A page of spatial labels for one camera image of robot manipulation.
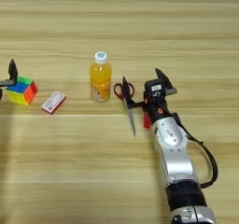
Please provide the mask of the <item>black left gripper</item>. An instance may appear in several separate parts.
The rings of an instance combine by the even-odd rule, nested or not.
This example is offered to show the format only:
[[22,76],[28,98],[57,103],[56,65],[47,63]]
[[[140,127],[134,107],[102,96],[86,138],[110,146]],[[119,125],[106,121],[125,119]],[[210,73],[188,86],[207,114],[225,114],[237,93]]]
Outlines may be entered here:
[[18,69],[14,60],[11,60],[8,66],[9,79],[0,81],[0,101],[2,99],[2,87],[12,86],[18,79]]

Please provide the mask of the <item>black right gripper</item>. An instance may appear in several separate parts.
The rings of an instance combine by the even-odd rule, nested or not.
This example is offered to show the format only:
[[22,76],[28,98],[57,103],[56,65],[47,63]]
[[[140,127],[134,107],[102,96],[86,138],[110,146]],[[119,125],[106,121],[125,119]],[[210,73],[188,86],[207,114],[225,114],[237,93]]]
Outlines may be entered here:
[[134,86],[129,83],[124,77],[122,79],[122,93],[125,104],[128,109],[141,107],[142,110],[148,114],[150,124],[153,124],[159,119],[164,119],[168,117],[173,117],[175,120],[178,120],[178,114],[176,112],[171,113],[169,111],[165,99],[167,95],[176,94],[177,90],[176,88],[174,88],[171,81],[162,70],[156,68],[155,71],[157,77],[163,81],[165,90],[159,91],[159,95],[150,91],[144,91],[144,100],[142,102],[136,103],[132,99],[132,97],[134,96]]

